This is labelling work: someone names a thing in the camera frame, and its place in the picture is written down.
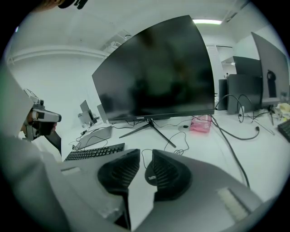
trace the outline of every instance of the keyboard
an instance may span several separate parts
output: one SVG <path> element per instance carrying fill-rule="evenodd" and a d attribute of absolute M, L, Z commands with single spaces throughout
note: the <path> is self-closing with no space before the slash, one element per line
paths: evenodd
<path fill-rule="evenodd" d="M 279 124 L 278 131 L 290 142 L 290 119 Z"/>
<path fill-rule="evenodd" d="M 112 145 L 108 147 L 101 147 L 101 148 L 82 150 L 82 151 L 80 150 L 72 151 L 71 153 L 68 154 L 67 158 L 64 161 L 83 160 L 83 159 L 89 159 L 89 158 L 93 158 L 97 156 L 109 155 L 109 154 L 123 151 L 124 147 L 125 147 L 125 143 L 120 143 L 120 144 Z"/>

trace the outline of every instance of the desk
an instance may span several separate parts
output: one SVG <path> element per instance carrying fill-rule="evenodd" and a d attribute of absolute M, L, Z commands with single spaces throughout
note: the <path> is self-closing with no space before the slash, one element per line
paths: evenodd
<path fill-rule="evenodd" d="M 278 122 L 275 121 L 275 126 L 273 126 L 267 114 L 257 118 L 261 125 L 275 133 L 275 135 L 272 135 L 257 123 L 251 123 L 252 120 L 250 118 L 245 118 L 244 122 L 240 123 L 237 115 L 228 115 L 226 111 L 215 111 L 214 117 L 221 128 L 243 138 L 253 137 L 256 134 L 255 127 L 260 127 L 260 134 L 252 140 L 241 141 L 227 134 L 226 136 L 247 173 L 252 191 L 254 191 L 262 201 L 266 201 L 278 195 L 290 170 L 290 144 L 278 132 L 276 128 Z M 169 120 L 156 121 L 156 123 L 159 126 L 169 123 L 176 125 L 183 120 L 190 120 L 191 118 L 192 117 L 176 117 Z M 132 129 L 113 128 L 107 146 L 125 143 L 125 149 L 138 148 L 140 151 L 144 149 L 164 150 L 167 142 L 150 128 L 119 139 L 119 136 L 145 124 L 146 122 L 142 122 Z M 106 125 L 107 124 L 94 125 L 90 130 Z M 185 121 L 180 125 L 190 125 L 190 121 Z M 128 124 L 115 124 L 114 126 L 124 127 L 128 126 Z M 178 126 L 166 126 L 158 128 L 158 130 L 167 138 L 179 132 Z M 77 127 L 67 131 L 67 133 L 62 136 L 63 160 L 72 151 L 72 145 L 68 144 L 79 137 L 82 131 L 84 131 L 84 128 Z M 185 151 L 183 156 L 213 164 L 229 173 L 238 181 L 244 184 L 246 183 L 242 172 L 236 164 L 218 128 L 212 125 L 208 134 L 201 134 L 193 131 L 188 131 L 186 134 L 189 150 Z M 183 133 L 173 137 L 172 142 L 177 146 L 176 149 L 187 148 L 184 142 Z M 105 143 L 105 141 L 99 142 L 89 146 L 88 149 L 102 147 Z M 176 149 L 170 145 L 166 147 L 166 151 L 173 152 Z M 151 151 L 144 151 L 143 154 L 145 165 L 147 166 L 152 159 Z M 142 156 L 140 156 L 140 169 L 129 186 L 129 211 L 132 230 L 138 227 L 153 208 L 154 193 L 157 190 L 156 187 L 147 184 L 144 173 L 145 168 L 143 159 Z"/>

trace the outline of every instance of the monitor base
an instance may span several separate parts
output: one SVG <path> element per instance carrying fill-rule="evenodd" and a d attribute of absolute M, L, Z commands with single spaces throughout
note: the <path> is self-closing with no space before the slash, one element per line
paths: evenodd
<path fill-rule="evenodd" d="M 136 132 L 138 132 L 138 131 L 141 131 L 141 130 L 143 130 L 143 129 L 145 129 L 145 128 L 147 128 L 147 127 L 151 127 L 152 129 L 154 129 L 159 135 L 161 135 L 161 137 L 162 138 L 164 138 L 171 146 L 173 146 L 174 148 L 176 148 L 176 146 L 169 140 L 169 139 L 167 139 L 156 127 L 155 127 L 155 125 L 154 125 L 154 123 L 153 123 L 153 121 L 151 120 L 151 119 L 148 119 L 148 124 L 146 124 L 146 125 L 144 125 L 144 126 L 142 126 L 142 127 L 140 127 L 140 128 L 138 128 L 138 129 L 136 129 L 136 130 L 134 130 L 134 131 L 131 131 L 131 132 L 129 132 L 129 133 L 127 133 L 127 134 L 125 134 L 125 135 L 122 135 L 122 136 L 120 136 L 119 137 L 119 139 L 120 138 L 123 138 L 123 137 L 126 137 L 126 136 L 128 136 L 128 135 L 131 135 L 131 134 L 134 134 L 134 133 L 136 133 Z"/>

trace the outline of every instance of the pink container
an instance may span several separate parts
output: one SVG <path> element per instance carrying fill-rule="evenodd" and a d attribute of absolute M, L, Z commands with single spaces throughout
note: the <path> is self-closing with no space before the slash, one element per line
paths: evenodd
<path fill-rule="evenodd" d="M 191 131 L 208 133 L 212 125 L 212 117 L 208 115 L 198 116 L 192 119 L 190 124 Z"/>

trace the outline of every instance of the ceiling light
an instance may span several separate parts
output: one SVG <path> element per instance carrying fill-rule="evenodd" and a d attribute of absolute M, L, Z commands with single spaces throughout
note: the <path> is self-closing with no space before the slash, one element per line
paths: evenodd
<path fill-rule="evenodd" d="M 195 24 L 218 24 L 220 25 L 222 21 L 220 20 L 211 20 L 211 19 L 193 19 Z"/>

